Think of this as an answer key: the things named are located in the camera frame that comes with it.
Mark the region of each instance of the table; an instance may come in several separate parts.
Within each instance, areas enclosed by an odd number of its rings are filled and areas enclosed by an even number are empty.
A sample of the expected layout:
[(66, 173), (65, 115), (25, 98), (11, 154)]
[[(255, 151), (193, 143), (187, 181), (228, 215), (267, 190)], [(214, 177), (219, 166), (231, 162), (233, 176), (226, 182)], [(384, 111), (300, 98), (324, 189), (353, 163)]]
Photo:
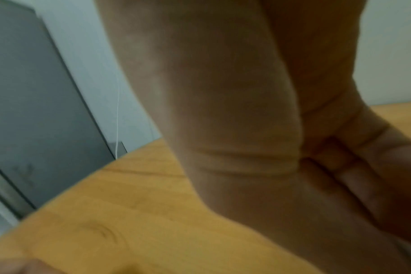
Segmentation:
[[(374, 110), (411, 136), (411, 103)], [(68, 274), (320, 273), (208, 211), (162, 140), (90, 175), (3, 236), (0, 258), (13, 257)]]

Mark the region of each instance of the wood grain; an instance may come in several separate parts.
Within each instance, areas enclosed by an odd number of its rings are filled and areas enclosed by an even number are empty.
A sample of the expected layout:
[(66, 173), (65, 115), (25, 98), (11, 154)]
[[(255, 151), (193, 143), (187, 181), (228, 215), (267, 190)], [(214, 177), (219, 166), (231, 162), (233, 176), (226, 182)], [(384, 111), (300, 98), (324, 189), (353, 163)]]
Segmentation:
[[(411, 103), (374, 107), (411, 136)], [(95, 172), (0, 239), (69, 274), (318, 274), (200, 202), (162, 140)]]

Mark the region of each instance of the tabletop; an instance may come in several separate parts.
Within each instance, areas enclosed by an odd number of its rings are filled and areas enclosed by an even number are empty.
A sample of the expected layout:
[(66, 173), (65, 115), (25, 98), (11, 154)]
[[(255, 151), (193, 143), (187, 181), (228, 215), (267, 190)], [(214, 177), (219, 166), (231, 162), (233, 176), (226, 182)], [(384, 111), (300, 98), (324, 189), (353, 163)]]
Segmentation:
[[(411, 103), (373, 109), (411, 136)], [(68, 274), (319, 274), (210, 212), (162, 140), (112, 162), (0, 239)]]

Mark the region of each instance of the gray panel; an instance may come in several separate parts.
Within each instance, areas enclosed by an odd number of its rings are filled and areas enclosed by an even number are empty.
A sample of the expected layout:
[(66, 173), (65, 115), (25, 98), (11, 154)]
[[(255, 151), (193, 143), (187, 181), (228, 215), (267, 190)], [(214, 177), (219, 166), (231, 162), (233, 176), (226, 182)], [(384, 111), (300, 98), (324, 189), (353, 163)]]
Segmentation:
[(111, 160), (41, 22), (0, 2), (0, 170), (41, 206)]

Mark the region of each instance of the palm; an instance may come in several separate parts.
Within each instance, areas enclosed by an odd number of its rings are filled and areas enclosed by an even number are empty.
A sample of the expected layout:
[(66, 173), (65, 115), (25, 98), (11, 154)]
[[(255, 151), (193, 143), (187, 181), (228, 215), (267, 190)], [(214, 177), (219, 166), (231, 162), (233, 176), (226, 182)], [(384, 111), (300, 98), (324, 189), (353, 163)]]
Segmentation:
[(411, 140), (370, 111), (352, 79), (365, 1), (320, 2), (265, 3), (298, 93), (301, 172), (335, 202), (411, 241)]

